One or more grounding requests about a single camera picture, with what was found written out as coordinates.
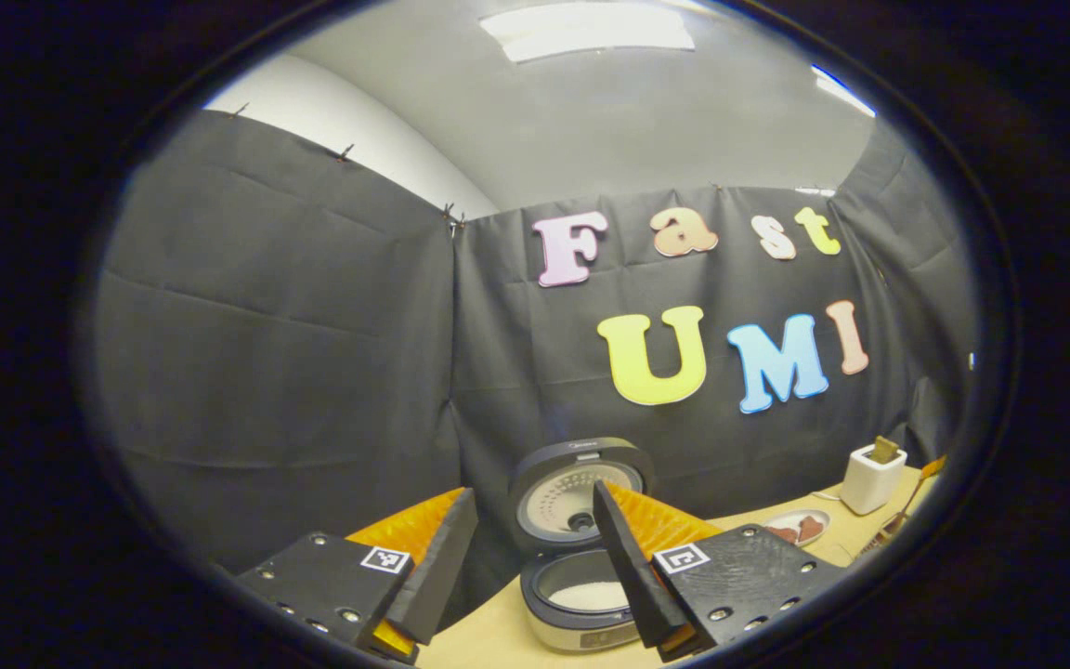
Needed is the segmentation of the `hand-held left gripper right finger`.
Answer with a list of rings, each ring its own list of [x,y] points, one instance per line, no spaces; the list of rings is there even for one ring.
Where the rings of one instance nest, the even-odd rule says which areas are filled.
[[[607,481],[592,516],[642,643],[666,663],[746,644],[845,575],[762,524],[722,530]]]

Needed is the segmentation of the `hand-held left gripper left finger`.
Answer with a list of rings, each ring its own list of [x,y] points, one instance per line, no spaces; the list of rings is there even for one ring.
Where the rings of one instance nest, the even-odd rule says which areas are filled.
[[[471,488],[348,536],[314,531],[236,576],[299,626],[391,662],[432,642],[478,524]]]

